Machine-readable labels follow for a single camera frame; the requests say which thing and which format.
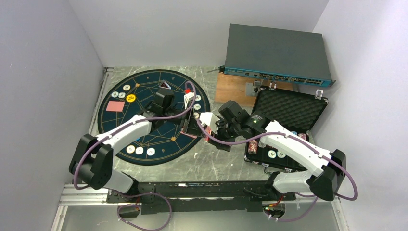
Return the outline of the red playing card box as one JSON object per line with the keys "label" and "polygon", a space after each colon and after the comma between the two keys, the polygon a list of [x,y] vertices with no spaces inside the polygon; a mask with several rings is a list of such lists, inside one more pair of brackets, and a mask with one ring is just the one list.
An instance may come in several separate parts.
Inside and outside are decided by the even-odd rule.
{"label": "red playing card box", "polygon": [[212,133],[211,128],[209,126],[206,126],[205,127],[205,139],[204,139],[206,142],[209,141],[209,137],[211,137],[211,133]]}

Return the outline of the white chip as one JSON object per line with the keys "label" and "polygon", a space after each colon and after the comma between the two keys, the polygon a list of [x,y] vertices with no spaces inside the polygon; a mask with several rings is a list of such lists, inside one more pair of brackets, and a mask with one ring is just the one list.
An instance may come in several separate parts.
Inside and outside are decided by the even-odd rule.
{"label": "white chip", "polygon": [[141,154],[143,154],[143,152],[144,152],[144,148],[143,148],[143,147],[137,147],[137,148],[135,149],[135,154],[136,154],[136,155],[141,155]]}
{"label": "white chip", "polygon": [[126,93],[125,93],[125,92],[121,92],[121,93],[119,93],[118,98],[119,98],[119,99],[123,99],[123,98],[125,98],[125,96],[126,96]]}

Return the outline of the card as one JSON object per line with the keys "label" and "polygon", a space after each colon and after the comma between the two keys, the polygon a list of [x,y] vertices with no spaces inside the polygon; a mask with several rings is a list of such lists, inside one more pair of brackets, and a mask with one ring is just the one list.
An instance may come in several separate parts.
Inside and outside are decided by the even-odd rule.
{"label": "card", "polygon": [[184,132],[180,132],[181,134],[183,134],[183,135],[185,135],[185,136],[188,136],[188,137],[191,137],[191,138],[194,138],[194,139],[196,139],[197,138],[197,136],[196,135],[193,135],[193,134],[188,134],[188,133],[184,133]]}
{"label": "card", "polygon": [[107,112],[122,112],[125,107],[125,102],[123,101],[109,101],[105,110]]}

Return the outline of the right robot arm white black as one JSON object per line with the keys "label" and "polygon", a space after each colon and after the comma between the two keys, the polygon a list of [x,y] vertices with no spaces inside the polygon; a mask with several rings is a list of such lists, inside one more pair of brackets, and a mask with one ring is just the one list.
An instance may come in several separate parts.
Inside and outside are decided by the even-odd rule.
{"label": "right robot arm white black", "polygon": [[235,101],[228,101],[214,113],[201,113],[196,120],[205,137],[213,145],[230,150],[237,145],[237,137],[244,137],[243,143],[256,141],[258,144],[276,148],[301,164],[305,170],[291,173],[273,172],[268,178],[265,193],[276,200],[284,193],[312,193],[316,197],[333,201],[340,197],[338,190],[345,177],[355,186],[346,171],[345,154],[340,150],[330,152],[317,147],[293,134],[277,120],[260,112],[248,114]]}

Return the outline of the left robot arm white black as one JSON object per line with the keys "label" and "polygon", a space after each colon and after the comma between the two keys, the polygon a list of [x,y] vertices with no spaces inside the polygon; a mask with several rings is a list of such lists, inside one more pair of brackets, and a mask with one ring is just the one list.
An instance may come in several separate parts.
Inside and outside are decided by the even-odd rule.
{"label": "left robot arm white black", "polygon": [[160,89],[155,99],[124,124],[97,136],[85,134],[79,140],[69,165],[73,186],[77,190],[106,188],[119,193],[126,202],[139,194],[139,182],[132,176],[113,169],[113,158],[137,138],[149,135],[163,124],[182,124],[193,116],[197,98],[194,85],[184,94],[184,109],[173,107],[172,90]]}

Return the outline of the red chip roll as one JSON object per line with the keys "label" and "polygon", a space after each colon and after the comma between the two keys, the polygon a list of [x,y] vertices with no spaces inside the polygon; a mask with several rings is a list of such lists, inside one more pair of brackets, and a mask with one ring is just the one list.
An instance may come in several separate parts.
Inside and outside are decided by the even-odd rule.
{"label": "red chip roll", "polygon": [[256,140],[252,140],[248,143],[248,154],[256,154],[258,148],[258,142]]}

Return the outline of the wooden board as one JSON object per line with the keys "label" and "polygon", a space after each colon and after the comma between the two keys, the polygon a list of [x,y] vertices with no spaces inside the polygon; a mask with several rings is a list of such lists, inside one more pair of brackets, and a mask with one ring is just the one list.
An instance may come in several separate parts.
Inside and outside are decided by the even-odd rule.
{"label": "wooden board", "polygon": [[252,77],[239,77],[219,73],[217,77],[214,102],[226,103],[236,101],[241,107],[252,107],[255,103],[256,93],[253,90],[254,81],[269,84],[269,80],[255,79]]}

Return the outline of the triangular red black marker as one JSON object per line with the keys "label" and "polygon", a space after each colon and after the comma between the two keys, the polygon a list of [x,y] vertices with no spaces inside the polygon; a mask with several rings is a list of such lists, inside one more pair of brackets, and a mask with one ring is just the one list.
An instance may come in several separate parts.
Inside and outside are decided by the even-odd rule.
{"label": "triangular red black marker", "polygon": [[172,89],[171,86],[169,85],[169,83],[166,82],[165,80],[163,80],[163,81],[159,84],[159,87],[162,88],[162,89],[169,89],[169,90]]}

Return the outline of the black poker chip case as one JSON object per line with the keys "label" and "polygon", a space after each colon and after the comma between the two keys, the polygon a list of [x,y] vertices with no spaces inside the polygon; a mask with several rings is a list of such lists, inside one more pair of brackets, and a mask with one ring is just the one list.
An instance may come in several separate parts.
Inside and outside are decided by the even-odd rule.
{"label": "black poker chip case", "polygon": [[[309,141],[309,132],[327,107],[329,100],[322,96],[295,91],[275,89],[261,90],[253,105],[253,112],[262,112],[278,121],[290,132]],[[258,147],[255,154],[249,153],[246,144],[244,160],[249,163],[283,169],[287,172],[305,171],[300,163],[272,146]]]}

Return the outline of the yellow round blind button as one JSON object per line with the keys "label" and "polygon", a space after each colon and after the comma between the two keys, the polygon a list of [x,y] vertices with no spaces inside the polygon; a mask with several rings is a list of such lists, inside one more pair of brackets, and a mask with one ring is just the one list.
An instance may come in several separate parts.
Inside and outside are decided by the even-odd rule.
{"label": "yellow round blind button", "polygon": [[134,102],[136,100],[136,95],[134,95],[134,94],[129,94],[127,97],[126,97],[126,101],[128,102],[128,103],[132,103],[132,102]]}

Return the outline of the round dark blue poker mat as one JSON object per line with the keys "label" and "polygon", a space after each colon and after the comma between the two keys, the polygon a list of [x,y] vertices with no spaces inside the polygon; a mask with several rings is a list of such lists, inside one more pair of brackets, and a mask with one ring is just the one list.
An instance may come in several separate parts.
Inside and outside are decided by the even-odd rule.
{"label": "round dark blue poker mat", "polygon": [[[131,117],[143,109],[149,102],[154,100],[154,95],[161,88],[159,84],[165,80],[171,86],[175,100],[173,105],[177,109],[182,109],[183,96],[185,93],[185,82],[194,83],[197,90],[197,100],[195,104],[201,105],[198,112],[209,112],[210,102],[201,86],[189,76],[172,70],[148,70],[128,76],[112,87],[102,100],[98,115],[97,127],[99,133],[108,132],[121,124],[127,122]],[[125,92],[126,96],[119,99],[118,95]],[[136,95],[136,100],[132,103],[126,101],[129,94]],[[109,101],[123,101],[125,107],[122,112],[107,112],[105,110]],[[136,165],[152,166],[169,162],[180,157],[199,142],[199,138],[191,138],[180,133],[181,129],[173,123],[165,123],[158,130],[149,135],[141,137],[139,141],[133,141],[129,145],[143,147],[141,155],[128,154],[126,148],[117,153],[117,157]]]}

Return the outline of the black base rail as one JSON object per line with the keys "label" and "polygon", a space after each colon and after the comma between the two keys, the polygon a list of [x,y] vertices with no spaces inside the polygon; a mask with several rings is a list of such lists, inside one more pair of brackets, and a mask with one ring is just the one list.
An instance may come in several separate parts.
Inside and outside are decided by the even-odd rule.
{"label": "black base rail", "polygon": [[125,198],[109,191],[110,204],[135,203],[141,214],[167,212],[232,211],[261,212],[267,202],[295,200],[293,192],[278,194],[266,180],[141,182],[140,198]]}

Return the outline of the grey network switch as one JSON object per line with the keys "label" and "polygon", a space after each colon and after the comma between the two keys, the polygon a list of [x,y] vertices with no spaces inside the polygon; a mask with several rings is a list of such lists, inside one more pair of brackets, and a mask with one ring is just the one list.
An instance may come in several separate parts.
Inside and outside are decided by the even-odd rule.
{"label": "grey network switch", "polygon": [[219,71],[321,87],[336,82],[322,34],[240,24],[229,26],[226,59]]}

